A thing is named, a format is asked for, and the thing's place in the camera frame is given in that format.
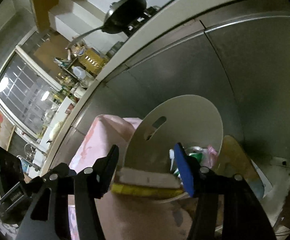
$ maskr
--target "window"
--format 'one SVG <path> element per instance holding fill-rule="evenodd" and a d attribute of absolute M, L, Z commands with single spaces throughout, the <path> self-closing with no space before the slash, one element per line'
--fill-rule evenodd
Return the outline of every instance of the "window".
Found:
<path fill-rule="evenodd" d="M 45 111 L 53 104 L 48 97 L 42 100 L 46 92 L 56 91 L 15 53 L 0 81 L 0 99 L 35 134 L 42 131 Z"/>

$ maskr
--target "kitchen counter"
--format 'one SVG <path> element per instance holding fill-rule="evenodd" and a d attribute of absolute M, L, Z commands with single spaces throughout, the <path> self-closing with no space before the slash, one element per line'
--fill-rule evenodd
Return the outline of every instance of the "kitchen counter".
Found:
<path fill-rule="evenodd" d="M 43 152 L 48 153 L 50 146 L 50 143 L 48 142 L 48 140 L 50 139 L 50 133 L 54 129 L 55 125 L 57 125 L 60 122 L 64 122 L 64 120 L 67 118 L 68 114 L 66 113 L 66 110 L 71 104 L 75 105 L 75 103 L 71 99 L 65 97 L 64 101 L 58 107 L 53 119 L 51 120 L 49 126 L 47 127 L 39 143 L 40 149 L 43 150 Z M 33 159 L 33 163 L 37 164 L 40 167 L 42 166 L 42 164 L 45 162 L 46 159 L 46 157 L 42 154 L 41 150 L 35 150 L 35 156 Z M 40 173 L 41 173 L 40 171 L 35 171 L 35 168 L 32 166 L 29 168 L 28 176 L 33 179 L 36 176 L 40 175 Z"/>
<path fill-rule="evenodd" d="M 152 19 L 150 19 L 144 26 L 142 26 L 130 39 L 128 39 L 128 41 L 126 41 L 121 49 L 106 64 L 94 80 L 93 84 L 87 89 L 83 98 L 72 110 L 58 136 L 50 146 L 49 154 L 42 167 L 41 175 L 48 172 L 53 158 L 55 157 L 64 137 L 84 104 L 96 90 L 98 85 L 110 73 L 112 73 L 112 71 L 114 71 L 128 58 L 142 49 L 145 45 L 159 37 L 161 34 L 173 29 L 175 26 L 180 25 L 194 16 L 231 1 L 235 0 L 174 0 L 159 13 L 157 13 Z"/>

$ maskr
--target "pink cloth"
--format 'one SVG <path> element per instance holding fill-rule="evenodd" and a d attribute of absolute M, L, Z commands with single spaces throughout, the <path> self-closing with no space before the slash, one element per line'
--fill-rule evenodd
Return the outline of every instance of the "pink cloth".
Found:
<path fill-rule="evenodd" d="M 98 158 L 107 155 L 113 144 L 119 147 L 118 163 L 122 165 L 129 140 L 141 121 L 113 115 L 97 116 L 69 167 L 76 172 L 92 167 Z M 179 206 L 156 204 L 111 191 L 102 199 L 95 199 L 95 204 L 106 240 L 185 240 L 192 223 L 188 213 Z M 79 240 L 73 205 L 69 206 L 69 225 L 72 240 Z"/>
<path fill-rule="evenodd" d="M 113 144 L 119 147 L 118 164 L 122 165 L 129 140 L 141 122 L 139 118 L 120 118 L 115 115 L 97 116 L 69 167 L 77 173 L 86 167 L 92 167 L 98 158 L 107 156 Z"/>

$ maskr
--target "frying pan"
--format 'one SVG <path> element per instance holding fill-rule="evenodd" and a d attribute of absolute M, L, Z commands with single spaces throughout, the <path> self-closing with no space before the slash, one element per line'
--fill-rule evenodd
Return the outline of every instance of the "frying pan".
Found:
<path fill-rule="evenodd" d="M 74 38 L 66 47 L 69 49 L 72 45 L 85 38 L 87 35 L 102 30 L 109 34 L 123 32 L 128 28 L 131 21 L 140 17 L 146 9 L 146 0 L 120 0 L 110 5 L 101 27 L 90 30 L 82 35 Z"/>

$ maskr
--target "faucet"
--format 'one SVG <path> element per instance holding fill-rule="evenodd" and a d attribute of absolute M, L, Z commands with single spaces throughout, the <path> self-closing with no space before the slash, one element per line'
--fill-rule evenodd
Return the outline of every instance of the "faucet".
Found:
<path fill-rule="evenodd" d="M 23 156 L 18 155 L 18 156 L 16 156 L 16 157 L 19 158 L 19 159 L 22 159 L 22 160 L 25 161 L 25 162 L 27 162 L 30 166 L 33 166 L 33 167 L 35 168 L 35 171 L 40 171 L 40 170 L 41 170 L 41 167 L 40 167 L 40 166 L 38 166 L 38 165 L 32 163 L 31 161 L 25 159 Z"/>
<path fill-rule="evenodd" d="M 33 160 L 34 159 L 34 156 L 35 156 L 35 151 L 38 150 L 40 153 L 42 153 L 45 157 L 46 157 L 46 153 L 45 152 L 42 152 L 41 150 L 39 150 L 37 147 L 35 147 L 34 144 L 32 143 L 27 143 L 25 144 L 24 146 L 24 153 L 25 153 L 25 156 L 26 158 L 29 158 L 30 160 Z"/>

